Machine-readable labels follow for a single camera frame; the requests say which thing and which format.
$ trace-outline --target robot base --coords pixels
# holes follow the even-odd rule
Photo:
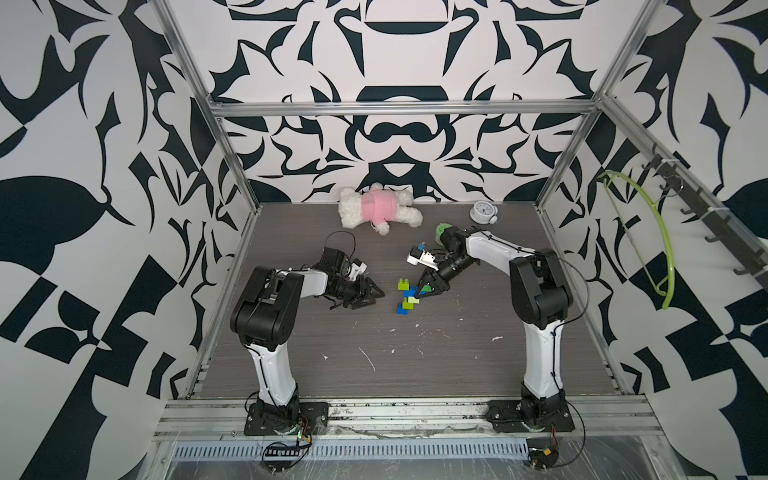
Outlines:
[[[541,432],[554,426],[558,432],[573,432],[576,429],[565,392],[548,399],[537,399],[525,386],[520,400],[491,400],[485,419],[499,433]]]
[[[310,423],[310,434],[317,433],[319,425],[328,425],[329,406],[324,402],[301,402],[294,396],[288,405],[277,407],[258,399],[248,409],[243,434],[245,436],[264,436],[289,434],[296,431],[296,424],[303,416]]]

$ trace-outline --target teddy bear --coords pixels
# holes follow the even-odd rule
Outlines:
[[[422,224],[422,213],[413,205],[413,194],[408,190],[384,190],[383,185],[373,184],[364,194],[354,188],[343,188],[339,200],[339,215],[344,228],[355,228],[370,222],[382,235],[389,233],[388,221],[407,223],[411,227]]]

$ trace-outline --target pink shirt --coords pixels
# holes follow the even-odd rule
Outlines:
[[[379,225],[397,218],[397,196],[388,190],[371,190],[362,196],[362,220]]]

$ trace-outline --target wooden floor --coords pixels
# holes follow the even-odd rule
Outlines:
[[[422,300],[408,316],[395,313],[402,301],[398,278],[415,282],[424,268],[406,262],[411,246],[425,241],[435,247],[435,227],[441,222],[470,227],[469,208],[419,205],[424,215],[421,227],[392,223],[384,237],[367,224],[351,230],[357,237],[355,257],[368,264],[368,275],[386,297],[355,311],[329,311],[331,302],[323,298],[301,300],[288,346],[302,396],[519,394],[525,373],[525,334],[511,307],[509,279],[499,270],[473,265],[451,282],[447,293]],[[499,208],[500,221],[487,230],[524,247],[548,245],[532,205]],[[265,205],[237,295],[256,265],[314,264],[326,236],[339,229],[336,205]],[[328,244],[350,254],[351,240],[349,235],[337,234]],[[614,393],[583,321],[563,330],[562,375],[568,394]],[[255,389],[257,376],[250,356],[226,325],[201,396],[243,398]]]

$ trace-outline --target green object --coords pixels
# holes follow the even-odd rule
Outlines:
[[[643,187],[641,187],[640,185],[637,184],[637,182],[629,178],[629,176],[622,174],[621,172],[617,172],[615,170],[606,170],[600,175],[600,177],[607,177],[603,179],[603,188],[608,194],[608,198],[611,200],[611,204],[614,206],[614,210],[616,210],[616,214],[619,216],[619,221],[621,222],[621,226],[624,228],[624,232],[627,234],[627,238],[629,238],[629,241],[632,244],[632,248],[634,248],[634,252],[637,254],[637,258],[640,259],[640,263],[642,263],[643,265],[643,270],[645,270],[645,274],[648,277],[648,281],[650,281],[650,284],[654,286],[654,290],[656,290],[656,293],[664,297],[664,302],[661,304],[661,308],[666,310],[667,308],[669,308],[669,305],[672,302],[672,296],[674,295],[674,255],[672,254],[672,242],[670,241],[670,236],[669,236],[669,233],[667,232],[667,225],[664,223],[664,219],[661,218],[661,214],[659,213],[659,209],[657,207],[657,204],[661,199],[656,200],[655,202],[652,201],[648,196],[648,193],[646,193],[646,191],[643,189]],[[613,194],[611,194],[611,191],[608,189],[608,187],[611,185],[611,182],[614,181],[614,177],[619,177],[622,180],[625,180],[635,190],[637,190],[640,196],[643,197],[643,200],[645,200],[645,203],[648,204],[648,206],[650,207],[650,211],[654,213],[654,217],[656,217],[656,223],[658,223],[659,225],[661,238],[662,240],[664,240],[664,250],[667,255],[667,276],[661,279],[659,283],[655,283],[654,279],[651,278],[650,272],[648,272],[648,268],[646,268],[645,266],[645,260],[643,260],[643,257],[640,255],[640,251],[637,248],[637,245],[635,245],[635,242],[629,233],[627,224],[626,222],[624,222],[624,218],[622,218],[621,212],[619,212],[618,206],[614,201]],[[664,284],[664,282],[667,282],[666,292],[660,288],[661,285]]]
[[[437,228],[435,228],[435,242],[441,247],[444,247],[445,245],[443,245],[440,241],[440,236],[448,227],[452,227],[452,225],[450,223],[441,223],[437,226]]]

